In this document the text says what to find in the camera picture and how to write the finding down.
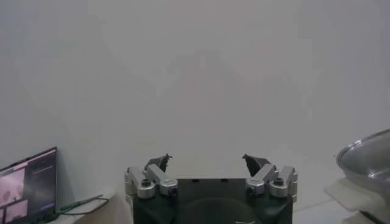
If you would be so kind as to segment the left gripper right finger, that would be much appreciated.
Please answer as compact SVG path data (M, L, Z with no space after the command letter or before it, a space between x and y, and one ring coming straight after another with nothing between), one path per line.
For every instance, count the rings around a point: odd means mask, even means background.
M266 158L245 154L243 159L250 177L245 180L246 194L256 197L266 191L277 198L297 197L298 173L294 167L283 166L281 170Z

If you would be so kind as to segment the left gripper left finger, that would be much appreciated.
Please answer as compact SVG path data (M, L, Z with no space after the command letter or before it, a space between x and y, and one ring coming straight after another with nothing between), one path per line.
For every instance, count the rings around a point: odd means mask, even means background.
M153 198L157 193L169 198L176 197L179 182L166 174L171 158L166 154L150 159L142 169L128 167L124 173L126 194L136 195L138 198Z

